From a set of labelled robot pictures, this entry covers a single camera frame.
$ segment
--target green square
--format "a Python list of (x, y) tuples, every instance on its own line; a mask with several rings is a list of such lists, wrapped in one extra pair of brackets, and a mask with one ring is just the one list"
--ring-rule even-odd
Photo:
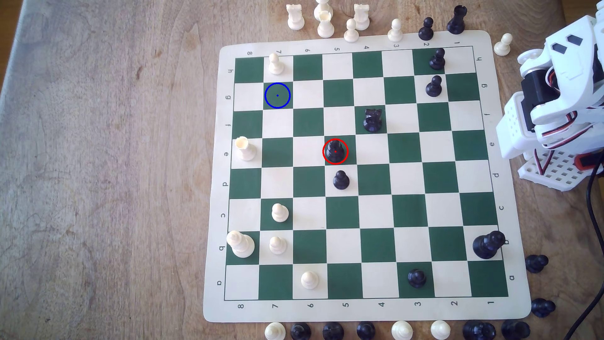
[[(369, 132), (363, 127), (363, 121), (365, 120), (365, 110), (374, 109), (382, 110), (382, 128), (378, 132)], [(372, 106), (355, 106), (355, 130), (356, 134), (385, 134), (388, 132), (387, 121), (386, 121), (386, 106), (385, 105), (372, 105)]]
[(327, 264), (328, 299), (362, 299), (363, 278), (360, 263)]
[(228, 245), (228, 243), (226, 244), (226, 265), (227, 266), (233, 266), (233, 265), (239, 265), (239, 264), (258, 264), (258, 259), (259, 259), (259, 254), (260, 254), (260, 249), (258, 248), (258, 244), (260, 244), (260, 232), (259, 231), (242, 231), (241, 234), (247, 235), (249, 237), (252, 238), (252, 240), (254, 240), (254, 252), (252, 253), (252, 255), (246, 257), (246, 258), (241, 258), (238, 257), (237, 255), (235, 255), (235, 253), (233, 252), (233, 248), (231, 248), (231, 246)]
[(323, 81), (323, 107), (353, 106), (354, 104), (355, 93), (352, 88), (352, 79)]
[(382, 52), (355, 52), (352, 54), (352, 75), (354, 78), (383, 77)]
[(260, 168), (231, 169), (229, 198), (260, 198), (260, 178)]
[(444, 74), (445, 69), (442, 70), (434, 70), (430, 67), (430, 59), (434, 57), (434, 53), (436, 53), (436, 48), (420, 48), (418, 50), (413, 50), (413, 72), (416, 76), (421, 76), (423, 74)]
[(446, 78), (447, 95), (450, 102), (480, 100), (476, 73), (447, 74)]
[(419, 133), (388, 134), (388, 154), (390, 163), (421, 162)]
[(258, 300), (291, 300), (293, 271), (291, 264), (260, 266)]
[(294, 137), (323, 136), (323, 108), (294, 109)]
[(430, 227), (432, 261), (466, 261), (463, 227)]
[(325, 209), (328, 229), (359, 227), (359, 197), (326, 197)]
[(359, 195), (390, 195), (388, 164), (358, 165)]
[(473, 298), (508, 296), (503, 261), (468, 261), (467, 268)]
[(294, 263), (326, 262), (325, 230), (294, 230)]
[(294, 197), (325, 196), (325, 167), (294, 167)]
[(396, 262), (394, 229), (361, 229), (362, 262)]
[(450, 131), (449, 103), (417, 104), (419, 131)]
[(294, 56), (294, 81), (323, 79), (323, 55)]
[(455, 160), (489, 159), (484, 130), (453, 131)]
[(426, 197), (424, 195), (392, 195), (395, 227), (426, 227)]
[(275, 109), (271, 105), (279, 109), (291, 109), (294, 107), (294, 83), (284, 82), (282, 84), (285, 86), (279, 83), (264, 83), (264, 90), (262, 92), (266, 98), (262, 100), (264, 110)]
[(294, 138), (265, 138), (262, 140), (262, 167), (294, 165)]
[(384, 78), (386, 104), (415, 103), (415, 80), (413, 77)]
[(264, 57), (235, 59), (235, 83), (262, 83), (263, 81)]
[[(289, 211), (289, 217), (283, 222), (277, 222), (272, 218), (272, 206), (275, 203), (282, 204)], [(292, 230), (292, 216), (294, 214), (293, 198), (263, 198), (260, 200), (260, 230)]]
[[(421, 288), (412, 287), (407, 280), (407, 275), (413, 269), (422, 270), (426, 275), (426, 284)], [(399, 298), (417, 299), (434, 297), (434, 275), (432, 262), (398, 262), (396, 271), (399, 276)]]
[(455, 162), (422, 163), (426, 194), (459, 192)]
[(497, 224), (495, 196), (492, 192), (460, 193), (461, 216), (465, 226), (494, 226)]

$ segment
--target white square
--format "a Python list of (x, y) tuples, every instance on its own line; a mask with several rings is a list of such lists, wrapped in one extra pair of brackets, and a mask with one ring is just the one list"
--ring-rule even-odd
[(354, 78), (355, 106), (384, 105), (384, 78)]
[(357, 164), (388, 164), (388, 134), (356, 135)]
[(294, 196), (294, 169), (262, 168), (260, 198), (289, 198)]
[(260, 199), (229, 200), (228, 231), (260, 230)]
[(326, 228), (325, 197), (294, 197), (294, 230)]
[(393, 195), (424, 194), (422, 164), (390, 163), (390, 191)]
[(352, 54), (324, 54), (323, 80), (352, 79)]
[(294, 137), (294, 166), (323, 166), (323, 136)]
[(262, 138), (282, 138), (294, 135), (294, 110), (262, 111)]
[(398, 298), (396, 262), (361, 263), (363, 298)]
[[(344, 190), (337, 189), (333, 185), (333, 178), (336, 172), (342, 170), (346, 173), (350, 180), (350, 184)], [(346, 165), (327, 165), (325, 167), (325, 196), (327, 197), (342, 197), (342, 196), (357, 196), (359, 194), (359, 177), (356, 170), (356, 164)]]
[[(305, 272), (315, 272), (319, 277), (319, 284), (314, 289), (306, 289), (300, 279)], [(327, 263), (294, 264), (292, 270), (294, 299), (327, 299)]]
[(294, 82), (292, 97), (295, 109), (323, 107), (323, 80)]
[[(449, 116), (453, 131), (482, 130), (484, 128), (479, 100), (449, 102)], [(390, 121), (388, 121), (388, 130), (390, 130)]]
[(328, 229), (327, 263), (361, 263), (361, 230)]
[(458, 192), (426, 194), (425, 197), (428, 226), (459, 227), (463, 225)]
[(417, 104), (388, 104), (388, 133), (419, 132)]
[(225, 274), (225, 300), (258, 300), (260, 266), (242, 264), (227, 266)]
[(233, 94), (233, 111), (262, 110), (264, 101), (263, 83), (236, 83)]
[(359, 225), (361, 228), (392, 228), (392, 195), (359, 196)]
[(472, 296), (467, 261), (432, 262), (434, 296)]
[(397, 262), (432, 261), (428, 227), (394, 228), (394, 251)]
[(325, 136), (351, 136), (356, 133), (355, 107), (335, 106), (323, 108)]
[(382, 51), (382, 69), (384, 77), (412, 76), (414, 71), (411, 50)]
[(488, 160), (459, 160), (455, 162), (459, 192), (491, 192)]
[(419, 133), (423, 162), (453, 162), (455, 149), (453, 133), (450, 131), (429, 131)]

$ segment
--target white pawn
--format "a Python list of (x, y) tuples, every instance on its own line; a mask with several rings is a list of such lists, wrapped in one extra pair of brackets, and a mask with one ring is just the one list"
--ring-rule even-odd
[(288, 10), (288, 26), (297, 31), (304, 27), (304, 18), (302, 17), (302, 5), (285, 5)]
[(388, 40), (391, 42), (399, 42), (403, 39), (403, 32), (400, 30), (402, 23), (399, 18), (392, 20), (392, 29), (388, 31)]
[(359, 40), (359, 32), (356, 31), (356, 21), (354, 19), (348, 19), (348, 21), (346, 21), (344, 40), (347, 42), (355, 42)]
[(510, 53), (510, 44), (512, 43), (512, 35), (506, 33), (501, 37), (501, 41), (493, 47), (493, 52), (498, 56), (507, 56)]

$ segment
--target wood grain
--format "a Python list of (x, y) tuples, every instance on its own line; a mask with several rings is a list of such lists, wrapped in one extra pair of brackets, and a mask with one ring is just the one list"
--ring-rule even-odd
[[(334, 37), (353, 3), (332, 1)], [(457, 4), (369, 3), (361, 35), (385, 34), (395, 16), (405, 32), (425, 16), (444, 30)], [(514, 35), (510, 56), (496, 57), (505, 102), (520, 89), (513, 56), (543, 46), (564, 25), (562, 7), (465, 4), (467, 29), (488, 31), (493, 43)], [(279, 0), (26, 2), (0, 99), (0, 338), (262, 338), (266, 324), (210, 324), (202, 314), (218, 52), (317, 39), (314, 6), (303, 2), (306, 26), (291, 31)], [(586, 183), (561, 193), (513, 173), (525, 252), (550, 257), (529, 276), (532, 296), (558, 305), (526, 320), (532, 338), (561, 338), (604, 278)], [(574, 339), (604, 338), (602, 307)], [(431, 338), (430, 322), (411, 324), (415, 339)], [(462, 324), (451, 323), (450, 339), (462, 338)], [(391, 325), (377, 324), (379, 339), (391, 338)], [(313, 339), (321, 327), (312, 324)], [(354, 328), (345, 323), (347, 339)]]

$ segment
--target chess mat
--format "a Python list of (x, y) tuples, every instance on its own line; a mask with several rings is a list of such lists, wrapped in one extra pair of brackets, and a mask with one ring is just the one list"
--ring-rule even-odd
[[(446, 65), (428, 61), (445, 48)], [(268, 72), (277, 53), (285, 69)], [(489, 35), (436, 32), (233, 45), (220, 52), (204, 316), (214, 322), (522, 318), (530, 311), (510, 165)], [(433, 75), (443, 91), (429, 97)], [(365, 109), (382, 110), (367, 132)], [(257, 153), (244, 162), (234, 140)], [(323, 157), (346, 144), (340, 165)], [(350, 186), (332, 184), (344, 170)], [(281, 203), (282, 223), (271, 217)], [(472, 242), (493, 230), (489, 260)], [(238, 258), (231, 230), (255, 244)], [(269, 240), (287, 240), (275, 255)], [(407, 282), (426, 273), (422, 288)], [(300, 276), (312, 270), (319, 285)]]

